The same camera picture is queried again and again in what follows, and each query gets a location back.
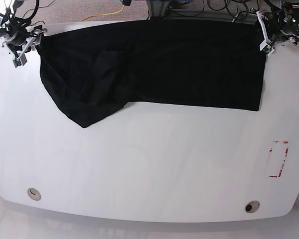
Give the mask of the black t-shirt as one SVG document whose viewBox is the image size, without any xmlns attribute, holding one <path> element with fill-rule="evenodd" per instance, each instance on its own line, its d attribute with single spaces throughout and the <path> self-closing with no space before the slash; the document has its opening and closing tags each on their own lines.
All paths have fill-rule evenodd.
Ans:
<svg viewBox="0 0 299 239">
<path fill-rule="evenodd" d="M 258 111 L 260 36 L 249 24 L 141 20 L 45 36 L 36 50 L 48 94 L 86 128 L 133 102 Z"/>
</svg>

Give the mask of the red tape rectangle marking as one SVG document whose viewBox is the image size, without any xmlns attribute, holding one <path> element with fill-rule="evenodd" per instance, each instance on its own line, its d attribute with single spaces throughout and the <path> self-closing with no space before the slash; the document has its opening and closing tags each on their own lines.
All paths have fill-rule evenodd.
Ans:
<svg viewBox="0 0 299 239">
<path fill-rule="evenodd" d="M 268 157 L 268 165 L 266 174 L 270 178 L 279 178 L 281 177 L 284 164 L 287 159 L 289 151 L 289 142 L 288 141 L 278 141 L 274 140 Z"/>
</svg>

